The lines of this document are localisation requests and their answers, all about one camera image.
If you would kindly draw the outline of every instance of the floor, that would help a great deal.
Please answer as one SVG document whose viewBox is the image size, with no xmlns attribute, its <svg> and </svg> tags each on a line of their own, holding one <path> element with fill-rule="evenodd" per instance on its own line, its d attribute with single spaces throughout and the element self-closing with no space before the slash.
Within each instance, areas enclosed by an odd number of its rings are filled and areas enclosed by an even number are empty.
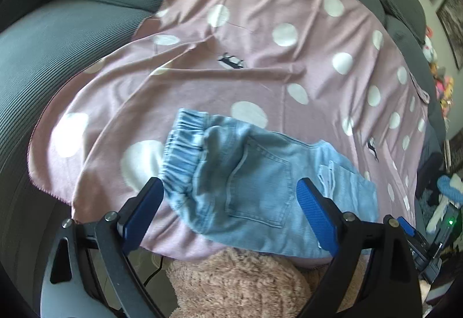
<svg viewBox="0 0 463 318">
<path fill-rule="evenodd" d="M 455 79 L 453 92 L 454 105 L 449 115 L 450 128 L 447 133 L 447 137 L 450 139 L 463 128 L 463 71 L 459 72 L 455 65 L 450 44 L 436 14 L 436 11 L 444 0 L 419 1 L 425 11 L 427 24 L 434 32 L 432 43 L 438 54 L 438 63 L 440 66 L 445 66 L 447 74 Z"/>
<path fill-rule="evenodd" d="M 97 250 L 93 251 L 92 258 L 98 280 L 108 304 L 114 309 L 120 309 L 119 300 L 108 279 L 100 252 Z M 137 272 L 138 278 L 141 282 L 144 282 L 147 277 L 159 267 L 160 257 L 145 249 L 139 248 L 129 254 L 129 261 Z M 174 309 L 177 308 L 177 298 L 165 272 L 165 267 L 167 265 L 168 262 L 164 260 L 163 269 L 153 277 L 146 286 L 146 291 L 166 317 L 170 316 Z"/>
</svg>

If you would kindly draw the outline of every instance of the gray couch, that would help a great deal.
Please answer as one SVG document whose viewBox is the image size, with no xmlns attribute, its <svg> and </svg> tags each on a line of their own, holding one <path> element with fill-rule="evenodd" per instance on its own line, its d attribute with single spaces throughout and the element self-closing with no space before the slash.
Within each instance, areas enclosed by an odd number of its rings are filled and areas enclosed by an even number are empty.
<svg viewBox="0 0 463 318">
<path fill-rule="evenodd" d="M 79 70 L 130 40 L 162 0 L 4 0 L 0 4 L 0 261 L 35 310 L 50 243 L 69 208 L 37 190 L 26 167 L 41 111 Z M 420 86 L 434 83 L 422 52 L 425 15 L 418 0 L 359 0 L 383 23 Z M 445 128 L 429 105 L 438 141 Z"/>
</svg>

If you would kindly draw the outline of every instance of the white polka dot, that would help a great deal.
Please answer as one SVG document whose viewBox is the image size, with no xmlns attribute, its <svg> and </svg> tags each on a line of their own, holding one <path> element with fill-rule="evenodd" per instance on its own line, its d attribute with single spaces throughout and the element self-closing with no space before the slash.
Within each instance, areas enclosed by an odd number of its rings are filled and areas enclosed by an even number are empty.
<svg viewBox="0 0 463 318">
<path fill-rule="evenodd" d="M 379 93 L 379 89 L 375 85 L 372 85 L 368 90 L 368 104 L 378 106 L 380 101 L 381 94 Z"/>
<path fill-rule="evenodd" d="M 343 120 L 342 127 L 344 130 L 344 133 L 346 133 L 347 136 L 351 136 L 353 134 L 353 127 L 354 127 L 354 120 L 351 117 L 347 117 Z"/>
<path fill-rule="evenodd" d="M 83 134 L 89 124 L 86 113 L 67 113 L 53 129 L 52 143 L 61 157 L 74 156 L 83 143 Z"/>
<path fill-rule="evenodd" d="M 297 30 L 290 23 L 282 23 L 272 31 L 273 41 L 281 47 L 290 47 L 297 43 Z"/>
<path fill-rule="evenodd" d="M 126 149 L 120 161 L 120 171 L 127 186 L 139 192 L 151 177 L 159 175 L 164 145 L 155 140 L 135 143 Z"/>
<path fill-rule="evenodd" d="M 373 45 L 376 49 L 380 50 L 384 43 L 383 34 L 379 30 L 373 31 Z"/>
<path fill-rule="evenodd" d="M 396 129 L 400 125 L 400 115 L 397 112 L 393 112 L 391 119 L 389 120 L 389 129 Z"/>
<path fill-rule="evenodd" d="M 333 67 L 342 75 L 346 75 L 352 67 L 354 60 L 349 53 L 337 53 L 333 57 Z"/>
<path fill-rule="evenodd" d="M 180 39 L 174 35 L 155 35 L 154 44 L 157 45 L 174 45 L 177 44 Z"/>
<path fill-rule="evenodd" d="M 423 130 L 424 130 L 424 128 L 425 128 L 425 121 L 424 121 L 423 119 L 421 119 L 421 120 L 418 122 L 418 131 L 419 131 L 420 133 L 422 133 Z"/>
<path fill-rule="evenodd" d="M 234 119 L 249 122 L 265 129 L 269 120 L 260 106 L 249 101 L 238 101 L 232 105 L 231 115 Z"/>
<path fill-rule="evenodd" d="M 159 66 L 158 68 L 154 69 L 150 75 L 161 75 L 164 74 L 172 67 L 172 61 L 166 62 L 164 65 Z"/>
<path fill-rule="evenodd" d="M 397 69 L 397 78 L 399 79 L 399 82 L 401 84 L 407 83 L 407 77 L 408 77 L 407 69 L 403 66 L 400 66 Z"/>
<path fill-rule="evenodd" d="M 158 18 L 162 18 L 163 16 L 165 16 L 167 13 L 169 12 L 169 9 L 163 9 L 163 10 L 159 10 L 156 14 L 154 14 L 156 17 Z"/>
<path fill-rule="evenodd" d="M 402 141 L 402 148 L 407 150 L 408 145 L 410 144 L 410 137 L 408 135 L 404 136 L 404 140 Z"/>
<path fill-rule="evenodd" d="M 94 73 L 99 72 L 103 68 L 103 66 L 105 66 L 104 58 L 102 58 L 101 60 L 95 62 L 90 67 L 86 68 L 83 72 L 85 74 L 94 74 Z"/>
<path fill-rule="evenodd" d="M 410 112 L 412 112 L 412 113 L 413 113 L 413 111 L 415 110 L 415 101 L 416 101 L 416 99 L 415 99 L 415 97 L 413 96 L 413 97 L 411 98 L 411 102 L 410 102 Z"/>
<path fill-rule="evenodd" d="M 389 193 L 389 197 L 391 198 L 392 202 L 394 202 L 394 190 L 392 190 L 391 184 L 387 184 L 387 192 Z"/>
<path fill-rule="evenodd" d="M 286 87 L 288 93 L 291 97 L 296 100 L 298 103 L 307 105 L 309 103 L 309 97 L 307 96 L 307 92 L 305 89 L 297 83 L 288 84 Z"/>
<path fill-rule="evenodd" d="M 408 202 L 407 196 L 404 197 L 404 204 L 405 204 L 405 208 L 407 209 L 407 211 L 410 211 L 410 203 Z"/>
<path fill-rule="evenodd" d="M 230 18 L 230 11 L 224 5 L 215 5 L 207 14 L 207 22 L 212 27 L 224 25 Z"/>
<path fill-rule="evenodd" d="M 344 5 L 341 0 L 323 0 L 323 7 L 332 17 L 340 17 L 344 13 Z"/>
</svg>

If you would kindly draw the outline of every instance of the picture frame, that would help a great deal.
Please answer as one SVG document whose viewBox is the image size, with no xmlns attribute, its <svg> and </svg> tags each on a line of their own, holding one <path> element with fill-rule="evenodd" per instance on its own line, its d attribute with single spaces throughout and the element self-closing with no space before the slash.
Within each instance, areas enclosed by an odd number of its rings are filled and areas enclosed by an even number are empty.
<svg viewBox="0 0 463 318">
<path fill-rule="evenodd" d="M 463 0 L 444 0 L 437 11 L 458 70 L 463 68 Z"/>
</svg>

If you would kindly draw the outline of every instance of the stuffed toy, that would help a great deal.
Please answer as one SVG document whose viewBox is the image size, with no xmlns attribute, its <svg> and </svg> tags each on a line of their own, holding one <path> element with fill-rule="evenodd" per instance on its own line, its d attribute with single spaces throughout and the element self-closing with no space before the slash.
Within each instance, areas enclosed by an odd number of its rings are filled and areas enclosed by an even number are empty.
<svg viewBox="0 0 463 318">
<path fill-rule="evenodd" d="M 451 76 L 445 77 L 444 100 L 451 100 L 453 95 L 454 80 Z"/>
<path fill-rule="evenodd" d="M 429 37 L 427 37 L 427 36 L 425 36 L 425 44 L 423 46 L 423 54 L 424 54 L 424 56 L 426 57 L 426 60 L 429 63 L 437 61 L 437 52 L 432 47 L 431 39 Z"/>
<path fill-rule="evenodd" d="M 436 81 L 436 98 L 441 100 L 444 98 L 445 86 L 441 81 Z"/>
<path fill-rule="evenodd" d="M 429 69 L 431 70 L 431 74 L 435 80 L 443 81 L 445 77 L 445 67 L 440 67 L 435 62 L 431 62 L 429 64 Z"/>
<path fill-rule="evenodd" d="M 432 38 L 432 35 L 433 35 L 433 32 L 432 32 L 432 28 L 430 28 L 430 26 L 426 26 L 426 32 L 425 32 L 426 36 L 429 37 L 429 38 Z"/>
<path fill-rule="evenodd" d="M 452 102 L 450 100 L 441 99 L 440 107 L 442 108 L 442 115 L 444 116 L 444 119 L 448 117 L 451 106 Z"/>
</svg>

